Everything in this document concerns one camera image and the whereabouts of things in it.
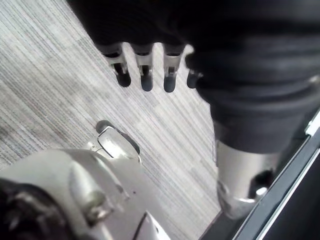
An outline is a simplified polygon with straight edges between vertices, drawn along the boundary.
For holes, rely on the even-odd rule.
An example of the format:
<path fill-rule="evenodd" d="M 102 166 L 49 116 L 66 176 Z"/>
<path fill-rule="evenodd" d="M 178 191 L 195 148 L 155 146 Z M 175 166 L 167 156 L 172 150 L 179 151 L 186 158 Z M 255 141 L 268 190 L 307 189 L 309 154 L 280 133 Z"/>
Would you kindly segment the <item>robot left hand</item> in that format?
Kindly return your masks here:
<path fill-rule="evenodd" d="M 96 48 L 127 87 L 121 44 L 131 45 L 142 88 L 147 58 L 163 45 L 164 89 L 184 47 L 188 86 L 209 104 L 217 140 L 217 195 L 231 219 L 266 192 L 282 152 L 320 106 L 320 3 L 317 0 L 70 0 Z"/>

